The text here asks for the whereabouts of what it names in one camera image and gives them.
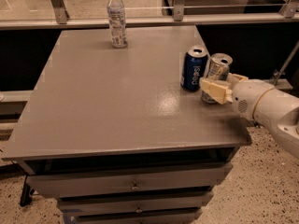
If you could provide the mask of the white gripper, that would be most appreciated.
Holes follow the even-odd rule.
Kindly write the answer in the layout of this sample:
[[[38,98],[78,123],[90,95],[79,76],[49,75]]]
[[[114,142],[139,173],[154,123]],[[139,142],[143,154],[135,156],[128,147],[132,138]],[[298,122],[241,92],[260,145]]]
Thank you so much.
[[[232,73],[228,74],[226,81],[201,77],[202,100],[207,104],[232,103],[234,112],[247,120],[253,120],[256,105],[274,86],[259,79],[248,79]],[[233,91],[231,84],[236,84]]]

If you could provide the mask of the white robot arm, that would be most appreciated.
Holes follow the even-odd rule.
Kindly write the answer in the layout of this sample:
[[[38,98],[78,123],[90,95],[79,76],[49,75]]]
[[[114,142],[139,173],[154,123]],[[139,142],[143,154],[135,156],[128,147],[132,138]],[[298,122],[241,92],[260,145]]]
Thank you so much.
[[[280,147],[299,158],[299,98],[266,81],[231,73],[226,80],[201,77],[200,87],[217,103],[230,103],[242,118],[262,124]]]

